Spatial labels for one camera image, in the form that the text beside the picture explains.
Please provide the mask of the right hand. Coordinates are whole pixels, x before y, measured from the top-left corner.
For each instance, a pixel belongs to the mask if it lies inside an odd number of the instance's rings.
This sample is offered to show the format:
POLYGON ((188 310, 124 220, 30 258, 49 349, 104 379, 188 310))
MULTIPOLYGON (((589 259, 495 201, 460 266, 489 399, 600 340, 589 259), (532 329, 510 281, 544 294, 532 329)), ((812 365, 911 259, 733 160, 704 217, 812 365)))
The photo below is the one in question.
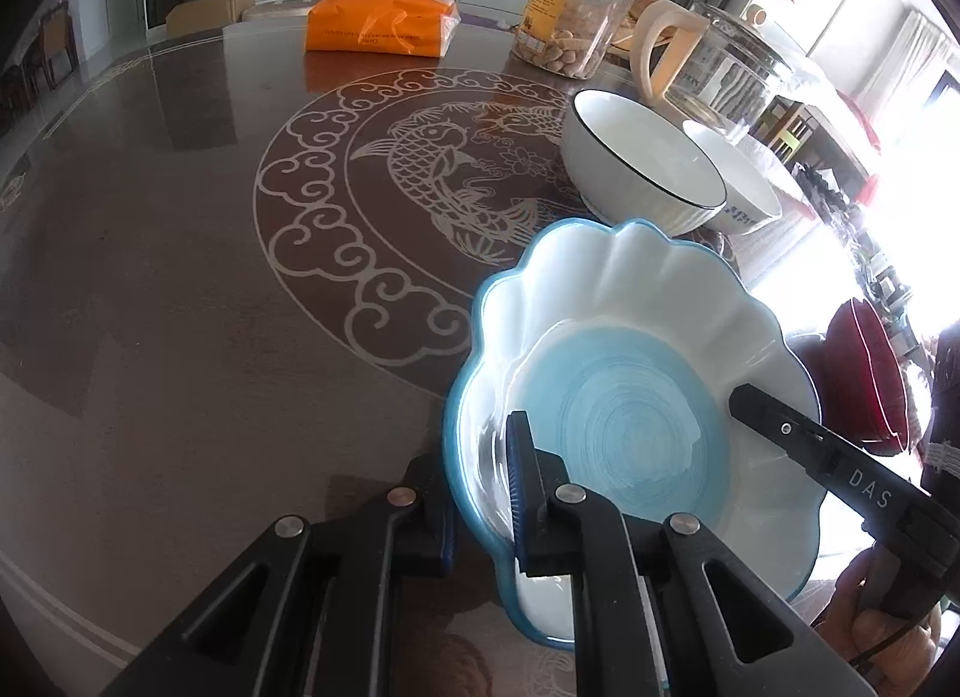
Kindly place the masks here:
MULTIPOLYGON (((903 622, 877 609, 857 609, 872 562, 872 551, 861 551, 839 574, 832 599, 815 626, 820 637, 844 660, 882 644, 903 622)), ((871 658, 878 669, 878 695, 911 695, 931 671, 940 638, 940 609, 934 608, 918 626, 871 658)))

